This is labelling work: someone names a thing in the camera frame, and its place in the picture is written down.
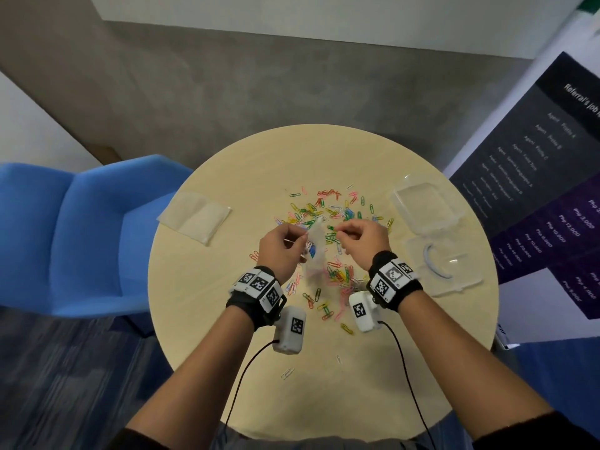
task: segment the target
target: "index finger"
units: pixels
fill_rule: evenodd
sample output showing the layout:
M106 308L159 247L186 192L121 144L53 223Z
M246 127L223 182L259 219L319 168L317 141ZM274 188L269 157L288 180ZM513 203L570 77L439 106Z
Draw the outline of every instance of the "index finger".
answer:
M304 235L307 231L302 227L295 226L289 222L284 222L283 224L275 227L272 232L278 234L282 240L287 238L288 240L294 241Z
M348 219L335 226L334 231L363 233L367 224L368 221L366 219Z

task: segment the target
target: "person's left hand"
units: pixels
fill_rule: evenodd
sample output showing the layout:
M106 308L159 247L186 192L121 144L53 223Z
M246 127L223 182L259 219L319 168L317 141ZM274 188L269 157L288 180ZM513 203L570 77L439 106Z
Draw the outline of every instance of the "person's left hand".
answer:
M307 240L306 230L284 222L260 239L256 264L273 270L279 284L283 284L290 279L301 261Z

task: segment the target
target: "person's right arm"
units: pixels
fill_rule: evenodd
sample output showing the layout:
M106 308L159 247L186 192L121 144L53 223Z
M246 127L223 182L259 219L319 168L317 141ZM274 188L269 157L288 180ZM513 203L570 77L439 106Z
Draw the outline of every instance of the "person's right arm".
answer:
M390 251L386 227L351 219L335 227L341 245L368 271ZM508 369L422 290L398 312L447 400L473 439L552 412L550 405Z

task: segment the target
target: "black wristband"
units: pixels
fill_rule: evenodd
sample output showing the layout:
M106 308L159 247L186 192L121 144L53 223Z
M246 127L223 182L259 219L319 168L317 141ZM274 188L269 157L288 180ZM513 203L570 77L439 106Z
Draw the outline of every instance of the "black wristband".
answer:
M277 284L277 288L281 290L279 282L275 279L275 274L273 270L263 265L257 265L255 269L260 270L261 272L265 272L267 275L272 276ZM251 279L245 282L253 282L256 278L255 274L256 272L251 273L251 271L246 273L246 275L249 275ZM279 296L279 294L277 294L275 295L274 299L277 300L277 302L279 302L280 298L282 298L283 304L275 306L277 302L273 301L270 297L264 297L261 295L261 298L263 299L263 301L265 299L268 299L268 301L271 302L271 306L273 306L273 309L270 312L266 312L266 310L263 308L263 305L261 305L261 300L259 300L257 297L253 297L240 290L231 290L231 296L229 300L227 300L225 307L228 308L229 306L233 305L243 310L252 319L252 323L254 324L254 331L256 331L260 327L264 327L266 325L273 325L274 321L276 321L279 318L279 312L281 311L281 308L283 308L283 304L285 304L287 301L285 296Z
M398 311L398 307L400 306L400 303L402 302L402 300L404 300L404 298L406 298L407 296L409 296L411 293L415 292L416 290L423 290L423 286L417 279L412 279L411 281L409 281L407 284L405 284L400 289L396 289L392 280L387 275L384 275L380 272L381 268L384 268L392 260L397 259L397 258L398 258L398 256L396 256L391 251L380 251L377 254L375 254L375 256L373 256L373 262L372 262L371 268L369 269L369 278L371 278L371 280L367 284L367 289L373 296L373 301L375 303L377 303L378 305L380 305L382 308L387 308L387 309L394 310L394 311ZM409 273L413 272L412 269L410 269L410 267L408 265L406 265L405 263L400 263L397 261L395 263L401 264L404 268L407 269L407 271ZM402 271L403 271L402 268L400 268L398 270L398 272L400 272L400 274L402 274L401 273ZM385 283L385 285L383 285L382 288L396 290L394 297L391 298L389 301L386 301L386 299L383 298L382 294L378 293L377 290L373 290L371 288L371 283L373 282L373 278L375 277L375 275L377 275L376 280L378 281L378 283L380 280L382 280Z

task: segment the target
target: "wrist strap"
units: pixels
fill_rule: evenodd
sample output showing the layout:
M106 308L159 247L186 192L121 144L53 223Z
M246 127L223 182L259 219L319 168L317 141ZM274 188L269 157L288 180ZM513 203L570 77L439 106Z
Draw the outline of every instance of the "wrist strap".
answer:
M383 308L398 310L407 295L423 290L413 269L391 251L381 251L373 257L369 276L371 281L367 288L373 300Z
M255 330L273 325L288 301L273 271L265 266L245 272L229 289L229 294L225 307L236 305L244 310L254 322Z

